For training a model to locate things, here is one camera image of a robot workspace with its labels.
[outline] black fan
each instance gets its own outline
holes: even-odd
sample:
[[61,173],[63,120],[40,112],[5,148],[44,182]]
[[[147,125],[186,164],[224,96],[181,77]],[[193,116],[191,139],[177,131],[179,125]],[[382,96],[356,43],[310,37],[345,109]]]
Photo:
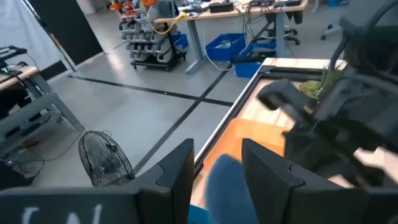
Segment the black fan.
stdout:
[[123,150],[104,132],[86,132],[79,141],[79,154],[95,187],[123,185],[134,179],[130,162]]

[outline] orange object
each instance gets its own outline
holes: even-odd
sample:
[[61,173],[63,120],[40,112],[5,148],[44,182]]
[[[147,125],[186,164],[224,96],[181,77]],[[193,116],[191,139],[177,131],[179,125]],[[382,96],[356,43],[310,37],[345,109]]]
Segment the orange object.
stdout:
[[124,5],[124,8],[125,8],[125,9],[128,9],[128,10],[132,9],[132,3],[131,3],[131,2],[126,3],[126,4]]
[[142,3],[145,6],[154,6],[157,4],[157,0],[142,0]]
[[112,4],[112,5],[110,5],[110,9],[111,10],[120,10],[120,9],[122,9],[122,4],[121,3],[116,3],[116,4]]
[[133,16],[135,13],[136,13],[136,12],[134,12],[133,10],[129,10],[129,11],[126,12],[126,15],[127,15],[128,17],[131,17],[131,16]]
[[242,161],[242,140],[252,139],[260,145],[284,156],[285,137],[282,132],[290,128],[273,124],[262,123],[247,119],[235,118],[225,129],[213,149],[203,161],[206,170],[210,170],[217,158],[227,153],[239,161]]

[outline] blue jeans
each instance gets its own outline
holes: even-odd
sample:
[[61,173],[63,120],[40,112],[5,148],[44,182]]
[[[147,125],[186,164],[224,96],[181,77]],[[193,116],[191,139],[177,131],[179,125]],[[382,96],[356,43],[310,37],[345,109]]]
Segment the blue jeans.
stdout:
[[214,163],[206,186],[206,206],[217,224],[258,224],[243,165],[227,154]]

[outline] white desk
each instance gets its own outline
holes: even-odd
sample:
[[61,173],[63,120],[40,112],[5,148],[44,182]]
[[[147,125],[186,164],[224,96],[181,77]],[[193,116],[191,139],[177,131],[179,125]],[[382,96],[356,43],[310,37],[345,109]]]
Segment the white desk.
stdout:
[[[250,0],[241,0],[239,1],[240,5],[236,7],[241,11],[244,12],[243,4],[248,3]],[[269,7],[269,10],[261,10],[261,8],[253,8],[251,10],[252,15],[259,15],[259,14],[267,14],[267,13],[276,13],[276,52],[278,57],[286,57],[285,55],[285,13],[286,12],[294,12],[294,11],[302,11],[308,4],[308,0],[302,0],[301,5],[299,6],[290,6],[290,7],[278,7],[274,8],[273,6]],[[206,60],[206,56],[203,53],[203,47],[200,44],[200,36],[198,34],[197,26],[195,21],[204,20],[204,19],[220,19],[220,18],[228,18],[228,17],[238,17],[243,16],[238,10],[234,9],[231,12],[219,12],[219,13],[210,13],[210,11],[204,12],[199,16],[188,16],[181,18],[180,21],[186,21],[188,24],[189,34],[192,40],[193,49],[196,55],[196,61],[193,62],[187,69],[186,73],[191,74],[195,73],[200,65]],[[156,19],[155,23],[169,23],[175,21],[176,18],[166,18],[166,19]]]
[[[46,110],[47,112],[35,122],[59,122],[61,120],[61,117],[64,117],[78,131],[83,130],[83,126],[80,124],[79,120],[62,102],[59,96],[53,92],[50,85],[43,79],[43,77],[39,73],[39,70],[36,67],[18,67],[15,65],[10,65],[9,69],[19,70],[22,72],[18,75],[18,77],[24,82],[24,85],[32,93],[35,100],[33,100],[32,103],[29,103],[25,107],[20,108],[16,112],[10,114],[6,118],[0,120],[0,133],[6,133],[7,131],[15,127],[18,127],[22,122],[28,120],[33,115],[39,113],[42,110]],[[8,75],[0,74],[0,82],[4,81],[7,78],[9,78]],[[6,88],[9,88],[16,83],[19,83],[19,80],[17,78],[10,78],[0,83],[0,91],[5,90]],[[22,142],[24,142],[26,139],[39,132],[41,128],[42,127],[36,129],[27,136],[16,133],[10,138],[1,141],[0,157],[21,145]]]

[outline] yellow cable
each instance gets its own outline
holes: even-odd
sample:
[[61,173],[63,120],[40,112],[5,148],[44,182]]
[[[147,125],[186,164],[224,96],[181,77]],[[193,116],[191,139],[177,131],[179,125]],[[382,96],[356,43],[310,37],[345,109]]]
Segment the yellow cable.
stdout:
[[176,23],[179,19],[181,19],[181,18],[187,16],[187,13],[181,12],[181,14],[180,14],[177,18],[175,18],[175,20],[173,21],[173,23],[170,25],[170,27],[169,27],[166,31],[160,32],[160,31],[158,31],[154,26],[152,26],[152,23],[151,23],[151,21],[150,21],[149,18],[148,18],[148,12],[147,12],[147,9],[145,8],[144,3],[142,3],[142,0],[139,0],[139,1],[140,1],[140,3],[141,3],[141,7],[144,9],[144,12],[145,12],[145,15],[146,15],[146,18],[147,18],[147,21],[148,21],[148,23],[149,23],[150,28],[152,28],[152,30],[155,31],[155,32],[158,33],[158,34],[167,34],[168,32],[170,32],[170,30],[172,30],[173,26],[175,25],[175,23]]

